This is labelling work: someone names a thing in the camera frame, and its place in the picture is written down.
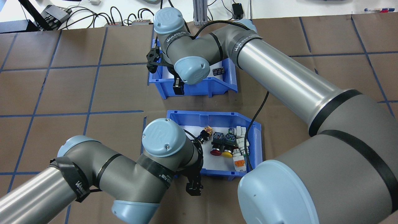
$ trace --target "blue tape line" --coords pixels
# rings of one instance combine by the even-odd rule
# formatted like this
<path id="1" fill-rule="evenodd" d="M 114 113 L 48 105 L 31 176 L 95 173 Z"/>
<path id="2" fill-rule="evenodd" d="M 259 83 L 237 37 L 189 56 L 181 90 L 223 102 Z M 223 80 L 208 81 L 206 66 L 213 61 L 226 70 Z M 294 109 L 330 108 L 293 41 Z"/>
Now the blue tape line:
<path id="1" fill-rule="evenodd" d="M 100 55 L 99 55 L 100 57 L 99 57 L 99 60 L 98 60 L 98 65 L 97 65 L 96 77 L 95 77 L 95 79 L 94 79 L 93 90 L 92 90 L 92 92 L 91 92 L 90 104 L 88 105 L 88 111 L 87 111 L 87 117 L 86 117 L 86 124 L 84 125 L 83 135 L 86 135 L 86 131 L 87 131 L 88 119 L 90 118 L 91 106 L 93 105 L 94 92 L 95 92 L 95 90 L 96 90 L 97 79 L 98 79 L 98 73 L 99 73 L 99 70 L 100 70 L 101 59 L 102 59 L 103 49 L 104 49 L 104 47 L 105 47 L 105 41 L 106 41 L 106 35 L 107 35 L 107 34 L 108 34 L 108 27 L 105 28 L 105 35 L 104 35 L 103 41 L 102 41 L 101 53 L 100 53 Z"/>
<path id="2" fill-rule="evenodd" d="M 106 64 L 100 65 L 100 67 L 108 67 L 108 66 L 122 66 L 122 65 L 146 65 L 146 62 L 138 62 L 138 63 L 120 63 L 120 64 Z M 52 67 L 50 69 L 79 69 L 79 68 L 94 68 L 98 67 L 98 65 L 77 65 L 77 66 L 64 66 L 64 67 Z M 31 68 L 31 69 L 5 69 L 3 71 L 30 71 L 30 70 L 46 70 L 48 68 Z"/>
<path id="3" fill-rule="evenodd" d="M 68 206 L 68 209 L 66 210 L 65 224 L 68 224 L 69 214 L 70 214 L 70 205 Z"/>
<path id="4" fill-rule="evenodd" d="M 317 55 L 291 55 L 289 57 L 322 57 L 322 56 L 346 56 L 346 55 L 364 55 L 365 53 L 341 53 L 341 54 L 317 54 Z"/>
<path id="5" fill-rule="evenodd" d="M 35 106 L 35 109 L 33 110 L 33 115 L 32 115 L 32 118 L 30 119 L 30 123 L 29 123 L 29 126 L 28 126 L 28 128 L 27 128 L 25 138 L 24 138 L 24 140 L 23 140 L 23 144 L 22 144 L 22 147 L 21 147 L 20 154 L 19 154 L 19 156 L 18 156 L 17 164 L 15 165 L 14 173 L 17 172 L 18 166 L 19 166 L 19 164 L 20 164 L 20 161 L 21 161 L 21 158 L 22 158 L 22 153 L 23 153 L 23 150 L 25 149 L 26 141 L 27 141 L 27 138 L 28 138 L 28 136 L 29 136 L 30 128 L 32 127 L 33 119 L 34 119 L 34 117 L 35 117 L 37 108 L 39 107 L 40 98 L 41 98 L 41 95 L 42 95 L 42 93 L 43 93 L 43 89 L 44 89 L 44 86 L 45 86 L 45 84 L 46 84 L 47 77 L 48 77 L 49 72 L 50 72 L 50 67 L 51 67 L 51 64 L 53 63 L 53 60 L 54 60 L 55 51 L 57 51 L 57 47 L 58 47 L 58 44 L 59 44 L 59 40 L 61 39 L 61 34 L 62 34 L 62 30 L 59 32 L 58 39 L 57 39 L 57 43 L 55 44 L 55 48 L 54 48 L 54 51 L 53 51 L 53 55 L 51 56 L 50 64 L 49 64 L 49 66 L 48 66 L 48 68 L 47 68 L 46 76 L 44 77 L 44 82 L 43 82 L 43 84 L 42 84 L 42 86 L 41 86 L 41 90 L 40 90 L 40 93 L 39 93 L 39 97 L 37 98 L 36 106 Z M 14 178 L 15 178 L 15 174 L 12 175 L 12 178 L 11 178 L 11 181 L 10 181 L 10 185 L 8 186 L 7 193 L 11 191 L 11 187 L 12 187 L 12 183 L 14 182 Z"/>
<path id="6" fill-rule="evenodd" d="M 100 67 L 108 67 L 108 66 L 122 66 L 122 65 L 146 65 L 146 62 L 137 62 L 137 63 L 120 63 L 120 64 L 106 64 L 106 65 L 100 65 Z"/>
<path id="7" fill-rule="evenodd" d="M 90 112 L 90 114 L 128 114 L 128 113 L 141 113 L 143 110 L 119 110 L 119 111 L 100 111 Z"/>
<path id="8" fill-rule="evenodd" d="M 6 65 L 6 61 L 7 61 L 7 59 L 8 59 L 8 56 L 10 55 L 12 46 L 14 46 L 15 39 L 17 39 L 17 36 L 18 36 L 18 33 L 16 33 L 15 36 L 14 36 L 14 39 L 12 39 L 10 48 L 9 48 L 8 51 L 7 51 L 6 57 L 4 58 L 4 61 L 3 61 L 3 64 L 1 65 L 0 72 L 3 71 L 3 68 L 4 68 L 4 66 Z"/>
<path id="9" fill-rule="evenodd" d="M 144 129 L 146 127 L 146 116 L 144 117 L 144 121 L 142 122 L 142 132 L 144 132 Z M 144 152 L 144 145 L 142 144 L 141 141 L 141 154 Z"/>
<path id="10" fill-rule="evenodd" d="M 311 46 L 310 46 L 310 42 L 308 41 L 307 33 L 305 32 L 304 23 L 302 23 L 301 17 L 299 17 L 298 19 L 300 20 L 302 32 L 304 33 L 304 37 L 305 37 L 305 41 L 307 42 L 308 50 L 309 50 L 310 53 L 311 53 Z"/>
<path id="11" fill-rule="evenodd" d="M 33 116 L 32 114 L 0 115 L 0 118 L 24 118 L 32 116 Z"/>
<path id="12" fill-rule="evenodd" d="M 40 171 L 28 171 L 28 172 L 1 172 L 0 176 L 4 175 L 37 175 Z"/>
<path id="13" fill-rule="evenodd" d="M 379 104 L 385 104 L 385 103 L 387 103 L 387 102 L 389 102 L 389 103 L 398 103 L 398 100 L 379 101 L 379 102 L 377 102 L 377 103 L 379 103 Z"/>
<path id="14" fill-rule="evenodd" d="M 388 103 L 387 96 L 386 96 L 386 94 L 385 94 L 385 92 L 384 92 L 384 90 L 383 90 L 383 88 L 382 88 L 382 86 L 381 86 L 381 84 L 380 84 L 380 81 L 379 81 L 378 78 L 377 78 L 376 71 L 375 71 L 375 69 L 373 68 L 373 65 L 372 65 L 372 63 L 371 63 L 371 60 L 370 60 L 370 58 L 369 58 L 368 53 L 366 52 L 365 45 L 364 45 L 363 42 L 362 42 L 362 39 L 361 39 L 361 37 L 360 37 L 360 35 L 359 35 L 357 26 L 355 25 L 355 22 L 354 22 L 354 19 L 353 19 L 353 18 L 351 18 L 351 23 L 352 23 L 352 25 L 354 26 L 355 33 L 357 34 L 357 37 L 358 37 L 358 39 L 359 39 L 359 42 L 361 43 L 363 52 L 365 53 L 366 59 L 368 60 L 368 63 L 369 63 L 369 65 L 370 65 L 371 69 L 372 69 L 373 76 L 375 77 L 375 80 L 376 80 L 376 82 L 377 82 L 377 85 L 378 85 L 378 87 L 380 88 L 381 94 L 383 95 L 383 98 L 384 98 L 384 100 L 386 101 L 388 110 L 390 111 L 391 115 L 392 115 L 393 117 L 395 117 L 395 116 L 394 116 L 394 113 L 392 112 L 391 106 L 390 106 L 390 104 Z"/>
<path id="15" fill-rule="evenodd" d="M 368 52 L 368 55 L 377 55 L 377 54 L 397 54 L 398 51 L 381 51 L 381 52 Z"/>
<path id="16" fill-rule="evenodd" d="M 141 113 L 143 110 L 115 110 L 115 111 L 98 111 L 90 112 L 90 114 L 126 114 L 126 113 Z M 87 115 L 84 113 L 64 113 L 64 114 L 35 114 L 34 117 L 56 117 L 56 116 L 76 116 L 76 115 Z M 0 118 L 20 118 L 20 117 L 32 117 L 33 114 L 17 114 L 17 115 L 0 115 Z"/>

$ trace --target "white floor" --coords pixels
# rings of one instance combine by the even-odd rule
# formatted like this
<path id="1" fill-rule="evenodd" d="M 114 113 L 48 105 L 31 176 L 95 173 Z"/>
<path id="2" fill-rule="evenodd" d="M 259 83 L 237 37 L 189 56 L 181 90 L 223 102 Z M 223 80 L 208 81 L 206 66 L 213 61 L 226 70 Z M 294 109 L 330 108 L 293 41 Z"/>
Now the white floor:
<path id="1" fill-rule="evenodd" d="M 227 8 L 231 8 L 232 0 L 223 0 Z M 242 3 L 246 18 L 250 18 L 250 0 L 235 0 Z M 77 5 L 78 2 L 63 0 L 30 0 L 39 12 L 48 4 L 55 4 L 61 7 Z M 193 1 L 192 0 L 172 0 L 173 5 L 178 8 L 187 22 L 193 21 Z M 87 7 L 96 13 L 109 13 L 111 6 L 120 9 L 124 19 L 130 13 L 137 14 L 140 8 L 149 8 L 154 13 L 159 9 L 159 0 L 156 4 L 150 4 L 144 0 L 102 0 L 98 6 L 93 6 L 89 0 L 82 0 L 80 6 Z M 164 7 L 169 7 L 167 0 L 164 0 Z M 322 16 L 322 15 L 341 15 L 341 14 L 359 14 L 365 13 L 365 8 L 397 8 L 397 0 L 252 0 L 253 18 L 280 18 L 280 17 L 296 17 L 296 16 Z M 214 20 L 227 20 L 231 18 L 231 14 L 222 5 L 222 0 L 217 0 L 213 5 L 209 6 Z M 73 17 L 73 21 L 89 15 L 88 12 L 81 12 Z M 114 18 L 118 20 L 119 14 L 116 10 L 113 12 Z M 149 12 L 142 14 L 144 19 L 152 19 Z M 8 0 L 3 9 L 0 11 L 0 22 L 22 20 L 25 16 L 21 6 L 17 0 Z M 82 20 L 71 28 L 85 28 L 90 24 L 91 20 Z M 97 21 L 97 26 L 105 24 L 105 21 Z"/>

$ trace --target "electrical component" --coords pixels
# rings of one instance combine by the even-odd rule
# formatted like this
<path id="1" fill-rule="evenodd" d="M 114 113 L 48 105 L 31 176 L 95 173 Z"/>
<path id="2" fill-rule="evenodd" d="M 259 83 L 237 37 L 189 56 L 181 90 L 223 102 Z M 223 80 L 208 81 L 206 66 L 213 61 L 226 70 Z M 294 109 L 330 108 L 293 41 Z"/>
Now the electrical component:
<path id="1" fill-rule="evenodd" d="M 203 128 L 203 130 L 200 132 L 198 135 L 197 139 L 200 141 L 200 143 L 204 143 L 205 141 L 209 140 L 209 137 L 213 133 L 213 129 L 210 126 L 206 126 Z"/>
<path id="2" fill-rule="evenodd" d="M 226 134 L 224 138 L 224 150 L 221 153 L 222 156 L 231 158 L 232 152 L 236 147 L 236 136 L 233 134 Z"/>
<path id="3" fill-rule="evenodd" d="M 236 140 L 236 144 L 237 144 L 237 146 L 238 146 L 238 148 L 239 148 L 239 150 L 240 150 L 240 153 L 241 153 L 242 155 L 245 155 L 246 153 L 245 153 L 244 138 L 238 138 L 238 139 Z M 246 148 L 247 148 L 247 151 L 248 151 L 248 155 L 250 155 L 249 146 L 250 146 L 249 141 L 246 140 Z"/>
<path id="4" fill-rule="evenodd" d="M 111 24 L 105 24 L 104 25 L 104 27 L 107 27 L 107 26 L 122 26 L 122 22 L 115 22 L 114 24 L 111 23 Z"/>
<path id="5" fill-rule="evenodd" d="M 240 3 L 232 4 L 232 14 L 233 14 L 232 18 L 234 20 L 243 19 L 244 12 L 243 12 L 242 4 L 240 4 Z"/>
<path id="6" fill-rule="evenodd" d="M 213 75 L 223 75 L 225 74 L 224 67 L 213 69 Z"/>
<path id="7" fill-rule="evenodd" d="M 236 171 L 246 172 L 245 157 L 240 154 L 239 149 L 234 149 L 232 159 L 234 160 L 234 167 Z"/>
<path id="8" fill-rule="evenodd" d="M 245 137 L 246 128 L 241 126 L 237 126 L 236 128 L 229 128 L 228 133 L 236 135 L 237 138 L 243 138 Z"/>
<path id="9" fill-rule="evenodd" d="M 221 147 L 224 144 L 224 134 L 221 132 L 214 132 L 213 141 L 211 143 L 213 144 L 213 147 L 210 151 L 210 154 L 215 156 L 220 156 Z"/>
<path id="10" fill-rule="evenodd" d="M 101 3 L 100 0 L 90 0 L 90 4 L 93 5 L 93 6 L 97 6 L 97 5 L 99 5 L 100 3 Z"/>

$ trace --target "silver arm tube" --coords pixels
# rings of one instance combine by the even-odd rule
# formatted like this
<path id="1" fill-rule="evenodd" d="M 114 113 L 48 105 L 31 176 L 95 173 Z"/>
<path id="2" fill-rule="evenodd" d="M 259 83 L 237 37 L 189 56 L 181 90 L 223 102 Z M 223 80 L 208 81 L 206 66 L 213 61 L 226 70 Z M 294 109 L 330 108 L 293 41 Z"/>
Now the silver arm tube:
<path id="1" fill-rule="evenodd" d="M 61 172 L 49 167 L 0 199 L 0 224 L 48 223 L 75 199 Z"/>
<path id="2" fill-rule="evenodd" d="M 325 104 L 343 92 L 260 39 L 242 47 L 238 63 L 308 125 Z"/>

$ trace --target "black band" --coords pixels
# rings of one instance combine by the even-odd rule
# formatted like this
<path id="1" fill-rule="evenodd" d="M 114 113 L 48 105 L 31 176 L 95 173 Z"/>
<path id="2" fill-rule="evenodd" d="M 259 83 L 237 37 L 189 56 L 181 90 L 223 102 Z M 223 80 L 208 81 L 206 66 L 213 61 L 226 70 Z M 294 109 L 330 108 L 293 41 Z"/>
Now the black band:
<path id="1" fill-rule="evenodd" d="M 328 102 L 321 111 L 315 116 L 312 121 L 310 128 L 308 129 L 308 134 L 312 137 L 318 133 L 319 128 L 323 124 L 323 122 L 328 118 L 328 116 L 340 105 L 342 105 L 345 101 L 353 98 L 354 96 L 361 95 L 358 90 L 351 89 L 345 91 L 335 98 L 333 98 L 330 102 Z"/>
<path id="2" fill-rule="evenodd" d="M 82 202 L 90 194 L 87 177 L 67 156 L 61 156 L 51 160 L 49 167 L 55 167 L 61 171 L 62 176 L 70 188 L 76 193 L 77 202 Z"/>
<path id="3" fill-rule="evenodd" d="M 97 175 L 97 177 L 94 177 L 93 178 L 93 185 L 94 186 L 96 186 L 98 189 L 100 189 L 100 181 L 101 181 L 101 177 L 102 177 L 102 174 L 104 173 L 104 171 L 105 171 L 105 169 L 108 167 L 108 165 L 114 160 L 114 159 L 116 159 L 117 157 L 119 157 L 119 156 L 121 156 L 122 154 L 120 154 L 120 153 L 118 153 L 118 154 L 115 154 L 115 155 L 113 155 L 111 158 L 109 158 L 107 161 L 106 161 L 106 163 L 101 167 L 101 169 L 100 169 L 100 171 L 98 172 L 98 175 Z"/>
<path id="4" fill-rule="evenodd" d="M 167 49 L 169 49 L 170 44 L 173 43 L 175 40 L 184 36 L 191 36 L 191 34 L 185 30 L 177 30 L 171 33 L 169 36 L 167 36 L 162 45 L 163 52 L 166 53 L 167 55 Z"/>
<path id="5" fill-rule="evenodd" d="M 398 181 L 394 173 L 384 162 L 384 160 L 375 152 L 370 146 L 359 138 L 352 136 L 346 132 L 338 130 L 325 130 L 320 133 L 321 135 L 328 135 L 335 137 L 357 150 L 365 159 L 370 162 L 373 168 L 379 173 L 383 179 L 390 193 L 392 210 L 391 213 L 398 209 Z"/>
<path id="6" fill-rule="evenodd" d="M 141 156 L 138 158 L 137 164 L 139 164 L 156 178 L 161 180 L 166 185 L 167 189 L 169 189 L 175 175 L 172 170 L 163 166 L 160 163 L 153 161 L 144 154 L 141 154 Z"/>
<path id="7" fill-rule="evenodd" d="M 238 63 L 238 56 L 243 46 L 253 39 L 262 39 L 254 30 L 246 30 L 234 36 L 228 45 L 228 57 L 238 68 L 242 69 Z"/>
<path id="8" fill-rule="evenodd" d="M 224 58 L 224 53 L 222 52 L 222 47 L 221 47 L 220 40 L 218 39 L 218 37 L 214 33 L 210 32 L 209 34 L 216 41 L 217 47 L 219 48 L 219 52 L 220 52 L 220 61 L 222 61 L 222 59 Z"/>

